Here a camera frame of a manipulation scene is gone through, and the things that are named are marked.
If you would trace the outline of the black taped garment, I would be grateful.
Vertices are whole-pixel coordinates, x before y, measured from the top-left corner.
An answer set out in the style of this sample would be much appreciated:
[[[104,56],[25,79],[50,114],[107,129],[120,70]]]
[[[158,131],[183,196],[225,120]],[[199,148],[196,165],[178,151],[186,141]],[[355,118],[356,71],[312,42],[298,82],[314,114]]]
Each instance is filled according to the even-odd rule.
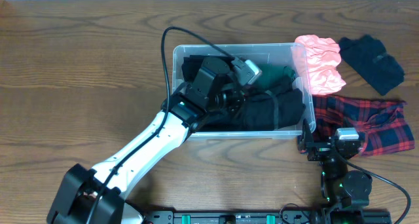
[[[305,109],[302,92],[298,88],[279,94],[268,90],[248,98],[235,116],[212,118],[200,130],[202,132],[272,131],[298,124]]]

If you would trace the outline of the green cloth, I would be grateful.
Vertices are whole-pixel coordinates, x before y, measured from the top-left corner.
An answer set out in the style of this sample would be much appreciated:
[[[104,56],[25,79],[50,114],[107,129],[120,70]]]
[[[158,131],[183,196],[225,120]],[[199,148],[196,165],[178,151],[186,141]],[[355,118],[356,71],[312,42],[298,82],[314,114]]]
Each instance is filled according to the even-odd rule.
[[[253,83],[254,87],[268,90],[281,83],[292,83],[296,79],[295,70],[287,65],[261,64],[261,76]]]

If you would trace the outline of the dark pants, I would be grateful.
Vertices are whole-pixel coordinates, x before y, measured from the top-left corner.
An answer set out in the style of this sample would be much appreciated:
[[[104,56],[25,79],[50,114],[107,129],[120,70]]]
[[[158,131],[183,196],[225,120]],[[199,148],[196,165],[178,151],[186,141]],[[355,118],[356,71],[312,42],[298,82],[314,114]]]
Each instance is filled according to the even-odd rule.
[[[184,81],[200,90],[213,86],[223,87],[233,83],[231,58],[221,56],[191,55],[184,57],[181,65]]]

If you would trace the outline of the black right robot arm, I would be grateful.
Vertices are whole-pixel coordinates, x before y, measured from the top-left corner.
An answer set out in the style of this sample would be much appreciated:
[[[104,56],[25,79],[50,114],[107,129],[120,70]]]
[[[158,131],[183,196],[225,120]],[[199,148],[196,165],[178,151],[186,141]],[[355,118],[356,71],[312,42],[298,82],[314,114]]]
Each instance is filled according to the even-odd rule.
[[[349,171],[347,162],[358,154],[361,142],[355,128],[339,128],[327,141],[315,142],[303,120],[297,149],[321,166],[321,195],[327,199],[309,215],[310,223],[364,223],[363,207],[369,205],[372,177]]]

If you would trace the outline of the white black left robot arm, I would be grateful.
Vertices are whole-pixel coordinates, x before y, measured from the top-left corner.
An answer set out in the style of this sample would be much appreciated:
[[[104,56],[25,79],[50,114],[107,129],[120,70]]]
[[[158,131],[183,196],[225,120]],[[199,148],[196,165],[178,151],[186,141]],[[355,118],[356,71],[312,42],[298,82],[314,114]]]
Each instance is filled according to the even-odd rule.
[[[126,198],[165,155],[178,148],[216,113],[235,113],[242,88],[260,70],[252,61],[205,56],[192,81],[184,81],[163,102],[144,131],[108,159],[65,174],[47,223],[142,223]]]

